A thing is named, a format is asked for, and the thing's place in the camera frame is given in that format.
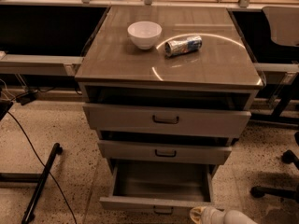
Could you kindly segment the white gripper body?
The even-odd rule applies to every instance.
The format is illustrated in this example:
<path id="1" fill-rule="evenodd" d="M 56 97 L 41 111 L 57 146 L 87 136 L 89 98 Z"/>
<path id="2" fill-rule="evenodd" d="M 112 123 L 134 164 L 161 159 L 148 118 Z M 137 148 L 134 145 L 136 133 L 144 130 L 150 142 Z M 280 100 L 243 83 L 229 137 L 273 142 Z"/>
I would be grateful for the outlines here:
<path id="1" fill-rule="evenodd" d="M 224 211 L 207 207 L 201 215 L 201 220 L 203 224 L 226 224 L 225 215 Z"/>

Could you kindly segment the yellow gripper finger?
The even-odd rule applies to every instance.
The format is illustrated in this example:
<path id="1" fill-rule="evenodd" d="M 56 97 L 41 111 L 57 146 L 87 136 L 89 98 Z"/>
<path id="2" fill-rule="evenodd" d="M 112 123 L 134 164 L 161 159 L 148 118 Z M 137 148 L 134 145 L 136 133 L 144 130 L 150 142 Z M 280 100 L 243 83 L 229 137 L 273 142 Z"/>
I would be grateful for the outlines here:
<path id="1" fill-rule="evenodd" d="M 205 207 L 197 206 L 190 210 L 190 218 L 194 224 L 205 224 L 204 222 Z"/>

